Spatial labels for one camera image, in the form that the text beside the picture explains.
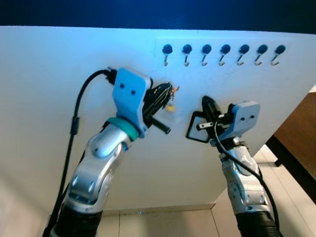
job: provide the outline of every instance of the power cord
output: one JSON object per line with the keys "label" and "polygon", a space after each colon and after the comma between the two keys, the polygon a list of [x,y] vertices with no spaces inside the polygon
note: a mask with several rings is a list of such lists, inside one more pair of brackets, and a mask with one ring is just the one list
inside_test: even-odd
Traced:
{"label": "power cord", "polygon": [[233,162],[235,162],[236,164],[238,164],[239,166],[241,166],[242,168],[244,168],[245,170],[247,170],[249,173],[251,173],[253,176],[255,176],[260,184],[263,186],[264,190],[266,191],[268,197],[269,197],[269,200],[271,202],[271,206],[272,206],[272,209],[273,209],[273,213],[274,213],[274,216],[275,216],[275,224],[276,224],[276,228],[279,232],[279,235],[280,237],[283,237],[283,235],[281,234],[280,232],[280,223],[279,223],[279,219],[278,219],[278,212],[277,212],[277,206],[276,206],[276,203],[272,197],[272,194],[267,186],[267,184],[265,183],[265,181],[263,180],[262,178],[262,174],[260,172],[260,175],[258,175],[255,171],[253,171],[251,168],[249,168],[248,166],[246,166],[245,164],[243,164],[242,162],[240,162],[239,160],[237,160],[235,157],[233,157],[223,146],[223,144],[221,143],[221,141],[219,140],[218,138],[218,135],[217,135],[217,131],[216,131],[216,127],[217,127],[217,121],[215,122],[213,128],[214,128],[214,134],[215,134],[215,140],[216,140],[216,143],[220,146],[222,152],[226,155],[226,157],[228,157],[229,159],[231,159]]}
{"label": "power cord", "polygon": [[60,181],[60,187],[59,187],[59,191],[58,191],[58,196],[57,196],[57,199],[56,199],[53,211],[51,213],[51,216],[49,218],[47,227],[45,228],[42,237],[49,237],[49,234],[50,234],[52,228],[54,227],[54,225],[57,222],[59,210],[60,210],[61,204],[63,202],[63,199],[64,199],[64,197],[66,195],[66,190],[64,190],[64,187],[65,187],[66,176],[67,176],[67,171],[68,171],[68,166],[69,166],[71,149],[72,149],[72,146],[73,146],[74,137],[77,134],[78,127],[79,127],[78,111],[79,111],[79,105],[80,105],[80,102],[81,102],[81,98],[83,96],[84,91],[86,90],[86,88],[90,84],[90,82],[92,82],[93,79],[95,79],[98,75],[101,75],[101,74],[104,74],[107,77],[107,80],[109,81],[109,83],[114,84],[115,83],[115,78],[116,78],[116,75],[117,75],[117,70],[114,70],[114,69],[111,69],[111,68],[109,68],[109,70],[105,70],[105,69],[104,70],[98,70],[98,71],[94,72],[93,74],[91,74],[87,78],[87,80],[84,82],[82,87],[81,87],[81,90],[80,90],[79,95],[77,97],[75,110],[74,110],[74,116],[73,116],[73,119],[72,119],[70,138],[69,138],[69,142],[68,142],[67,154],[66,154],[66,158],[65,158],[65,164],[64,164],[64,170],[63,170],[62,178],[61,178],[61,181]]}

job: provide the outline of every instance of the robotic arm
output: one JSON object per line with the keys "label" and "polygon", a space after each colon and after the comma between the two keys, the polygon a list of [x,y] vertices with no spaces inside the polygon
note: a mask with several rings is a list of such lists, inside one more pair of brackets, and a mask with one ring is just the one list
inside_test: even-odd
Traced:
{"label": "robotic arm", "polygon": [[[252,101],[230,104],[228,112],[223,114],[213,99],[204,96],[202,108],[203,112],[194,112],[186,137],[200,142],[210,142],[212,146],[217,147],[227,180],[228,195],[241,235],[243,237],[281,236],[278,231],[277,209],[271,193],[246,144],[240,141],[242,134],[255,126],[260,105]],[[191,137],[197,116],[206,120],[196,126],[197,131],[207,133],[205,140]],[[264,191],[267,192],[273,206],[276,222],[271,217]]]}
{"label": "robotic arm", "polygon": [[111,70],[117,117],[88,142],[83,159],[68,186],[58,222],[43,236],[95,237],[115,169],[133,141],[144,138],[154,125],[168,134],[170,128],[153,118],[171,98],[171,83],[153,88],[153,80],[124,68]]}

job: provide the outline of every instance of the metal hook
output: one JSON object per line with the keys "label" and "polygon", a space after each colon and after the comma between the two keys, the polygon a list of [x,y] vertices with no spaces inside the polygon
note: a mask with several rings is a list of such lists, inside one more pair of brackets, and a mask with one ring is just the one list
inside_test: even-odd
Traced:
{"label": "metal hook", "polygon": [[239,49],[240,57],[237,60],[238,66],[241,66],[242,64],[244,64],[244,62],[241,62],[240,60],[243,57],[243,55],[245,55],[248,51],[249,51],[249,45],[244,44],[242,47],[240,47]]}
{"label": "metal hook", "polygon": [[188,66],[190,63],[188,62],[188,57],[189,54],[192,51],[192,46],[189,44],[186,44],[185,46],[183,46],[182,52],[186,55],[185,59],[184,59],[184,66]]}
{"label": "metal hook", "polygon": [[164,53],[164,65],[167,66],[168,65],[167,59],[168,59],[169,54],[172,53],[172,46],[169,44],[166,44],[163,47],[162,52]]}
{"label": "metal hook", "polygon": [[280,46],[278,46],[277,48],[276,48],[276,50],[275,50],[275,53],[276,53],[276,55],[274,56],[274,58],[272,59],[272,61],[271,61],[271,65],[272,66],[275,66],[275,65],[277,65],[277,64],[279,64],[280,62],[274,62],[275,61],[275,59],[280,55],[280,54],[282,54],[283,52],[285,51],[285,46],[284,45],[280,45]]}
{"label": "metal hook", "polygon": [[255,65],[259,66],[260,64],[262,64],[262,62],[258,62],[259,58],[261,57],[262,54],[264,54],[265,52],[267,52],[268,47],[263,44],[261,45],[258,49],[257,49],[257,53],[258,53],[258,57],[255,60]]}
{"label": "metal hook", "polygon": [[209,54],[211,50],[212,50],[212,47],[209,44],[206,44],[206,45],[203,46],[203,48],[202,48],[202,54],[203,54],[202,66],[206,66],[207,65],[207,63],[204,62],[204,61],[205,61],[205,58],[206,58],[207,54]]}
{"label": "metal hook", "polygon": [[220,59],[219,62],[218,62],[219,66],[223,66],[223,65],[225,64],[225,62],[222,62],[222,61],[223,61],[223,58],[224,58],[224,56],[225,56],[226,54],[229,53],[230,50],[231,50],[231,47],[230,47],[228,44],[224,45],[224,46],[221,48],[220,51],[221,51],[222,57],[221,57],[221,59]]}

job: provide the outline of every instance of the white panel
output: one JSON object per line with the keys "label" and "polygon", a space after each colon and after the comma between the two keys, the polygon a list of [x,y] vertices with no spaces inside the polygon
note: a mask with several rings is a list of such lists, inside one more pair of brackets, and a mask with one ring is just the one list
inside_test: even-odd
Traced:
{"label": "white panel", "polygon": [[211,210],[120,216],[120,237],[218,237]]}
{"label": "white panel", "polygon": [[314,85],[310,90],[310,93],[313,93],[313,92],[316,92],[316,85]]}
{"label": "white panel", "polygon": [[[159,55],[165,38],[181,39],[172,42],[174,57],[167,67],[163,53]],[[193,46],[187,68],[180,52],[183,39]],[[133,144],[116,172],[107,209],[214,201],[226,181],[217,150],[184,137],[192,111],[201,107],[203,95],[213,97],[223,111],[230,103],[258,101],[258,123],[244,136],[255,154],[316,83],[315,42],[313,35],[268,32],[1,27],[0,172],[40,207],[51,210],[82,83],[98,69],[127,66],[156,83],[180,86],[178,110],[160,115],[172,128],[169,135],[153,127]],[[204,43],[213,50],[202,67],[198,48]],[[231,54],[219,67],[219,49],[226,43],[232,45]],[[241,43],[248,43],[250,51],[245,64],[237,66]],[[262,43],[269,49],[257,67],[255,49]],[[279,43],[288,48],[273,67],[269,61]],[[88,139],[115,114],[112,90],[100,77],[84,95],[70,173]]]}

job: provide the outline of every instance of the baseboard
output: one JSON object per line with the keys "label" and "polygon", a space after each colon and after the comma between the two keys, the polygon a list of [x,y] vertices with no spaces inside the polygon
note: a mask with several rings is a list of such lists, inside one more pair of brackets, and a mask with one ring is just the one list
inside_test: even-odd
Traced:
{"label": "baseboard", "polygon": [[103,211],[103,215],[115,216],[115,215],[148,214],[148,213],[156,213],[156,212],[197,211],[197,210],[212,209],[214,205],[215,205],[215,202],[209,202],[209,203],[192,204],[192,205],[159,206],[159,207],[133,208],[133,209],[122,209],[122,210],[105,210]]}

